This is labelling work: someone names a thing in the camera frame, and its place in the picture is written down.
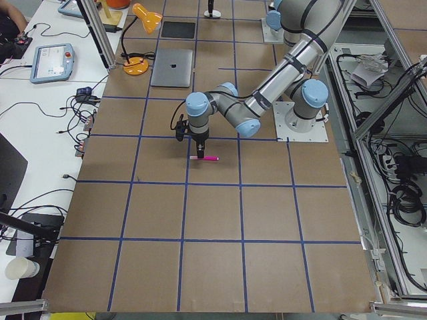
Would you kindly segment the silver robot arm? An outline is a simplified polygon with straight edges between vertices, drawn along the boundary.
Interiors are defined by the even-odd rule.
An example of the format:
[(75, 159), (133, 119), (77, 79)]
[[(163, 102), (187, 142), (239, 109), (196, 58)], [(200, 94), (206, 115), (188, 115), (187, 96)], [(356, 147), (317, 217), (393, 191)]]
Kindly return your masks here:
[(282, 27), (282, 15), (278, 11), (281, 1), (271, 1), (266, 16), (261, 18), (264, 43), (293, 45), (292, 40), (298, 40), (298, 35), (291, 36)]
[(217, 112), (241, 137), (252, 137), (260, 129), (261, 116), (272, 108), (282, 94), (294, 99), (286, 115), (288, 127), (305, 133), (326, 104), (328, 90), (316, 79), (306, 79), (309, 67), (320, 64), (335, 43), (346, 21), (344, 1), (274, 1), (266, 23), (284, 30), (289, 51), (267, 78), (248, 96), (240, 97), (230, 83), (206, 92), (193, 92), (185, 99), (187, 119), (171, 126), (178, 141), (188, 135), (196, 144), (197, 158), (204, 158), (209, 137), (209, 117)]

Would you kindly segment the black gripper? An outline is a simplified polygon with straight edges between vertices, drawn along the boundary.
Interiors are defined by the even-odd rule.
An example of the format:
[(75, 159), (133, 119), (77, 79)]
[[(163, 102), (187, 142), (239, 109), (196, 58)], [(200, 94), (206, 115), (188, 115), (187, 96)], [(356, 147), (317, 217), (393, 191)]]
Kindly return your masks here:
[(209, 138), (209, 126), (203, 127), (189, 126), (189, 135), (196, 142), (197, 158), (204, 158), (205, 141)]

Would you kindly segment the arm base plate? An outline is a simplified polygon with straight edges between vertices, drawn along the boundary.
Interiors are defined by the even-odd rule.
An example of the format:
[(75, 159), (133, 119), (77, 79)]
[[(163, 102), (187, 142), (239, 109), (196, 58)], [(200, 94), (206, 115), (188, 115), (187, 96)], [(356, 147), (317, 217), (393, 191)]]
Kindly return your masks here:
[(315, 119), (300, 119), (294, 113), (294, 102), (278, 101), (273, 105), (276, 137), (281, 142), (327, 143), (326, 121), (318, 109)]
[(267, 19), (263, 18), (261, 19), (261, 24), (264, 43), (284, 43), (284, 30), (281, 26), (280, 20), (268, 23)]

